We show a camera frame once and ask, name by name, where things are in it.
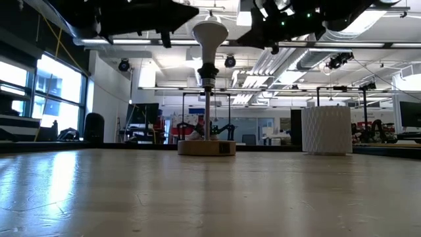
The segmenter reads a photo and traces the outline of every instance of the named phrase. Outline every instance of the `ceiling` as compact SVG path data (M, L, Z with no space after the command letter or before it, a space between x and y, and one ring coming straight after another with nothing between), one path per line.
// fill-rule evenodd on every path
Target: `ceiling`
M236 40L250 27L237 26L236 15L239 0L189 0L191 5L197 7L224 7L225 11L214 10L214 15L218 16L221 22L229 30L229 40ZM41 11L48 19L52 20L58 26L64 27L62 22L57 20L57 17L43 4L42 0L27 0L34 8ZM384 17L379 19L373 27L366 32L362 33L355 41L409 41L421 42L421 31L419 25L421 24L421 2L419 0L402 1L399 7L410 7L408 16L400 18L400 12L389 12ZM171 36L173 40L176 39L193 39L191 35L192 28L200 21L206 19L209 11L201 9L198 16L190 20L187 24L179 28ZM161 36L155 32L144 32L142 36L136 33L124 34L115 36L119 39L160 39ZM102 45L97 47L89 47L103 51L104 57L110 55L111 61L117 63L120 59L113 58L112 52L129 52L129 51L150 51L154 61L161 69L161 73L157 75L157 84L165 86L166 82L171 81L186 81L189 77L195 76L195 70L186 66L186 53L191 52L193 57L200 57L201 48L199 46L173 46L171 49L165 49L162 46L152 45ZM330 75L324 72L324 62L319 66L306 73L295 84L300 88L313 89L317 86L329 85L344 85L351 86L352 84L360 84L363 78L370 80L370 75L376 73L382 77L383 80L377 79L378 88L390 88L391 75L399 71L399 68L405 68L412 63L421 61L421 50L413 49L388 49L388 50L367 50L367 49L354 49L355 60L350 61L339 70L335 70ZM224 61L228 54L235 55L237 64L235 68L225 68ZM234 70L251 70L259 57L263 54L263 50L251 47L219 47L216 52L216 67L220 70L218 80L229 81L232 78Z

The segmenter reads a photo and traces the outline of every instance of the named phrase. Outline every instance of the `wooden floor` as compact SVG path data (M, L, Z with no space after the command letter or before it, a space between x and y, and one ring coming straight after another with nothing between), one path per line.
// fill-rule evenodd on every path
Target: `wooden floor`
M3 156L0 236L421 236L421 162L109 149Z

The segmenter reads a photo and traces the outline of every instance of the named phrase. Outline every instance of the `chair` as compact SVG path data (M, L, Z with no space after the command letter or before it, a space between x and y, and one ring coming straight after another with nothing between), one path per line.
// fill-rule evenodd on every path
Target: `chair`
M256 135L254 134L244 134L241 142L245 145L256 145Z

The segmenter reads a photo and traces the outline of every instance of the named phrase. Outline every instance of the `black monitor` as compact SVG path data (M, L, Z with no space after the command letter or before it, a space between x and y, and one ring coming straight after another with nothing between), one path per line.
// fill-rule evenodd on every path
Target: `black monitor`
M401 101L399 104L402 126L421 128L421 103Z
M142 103L129 105L126 126L129 124L155 124L158 119L158 103Z

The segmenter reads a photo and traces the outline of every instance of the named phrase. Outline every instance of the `white textured cylinder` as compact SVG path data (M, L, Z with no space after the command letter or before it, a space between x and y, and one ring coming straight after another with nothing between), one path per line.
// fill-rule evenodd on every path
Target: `white textured cylinder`
M352 153L351 109L323 106L301 112L303 151L315 155Z

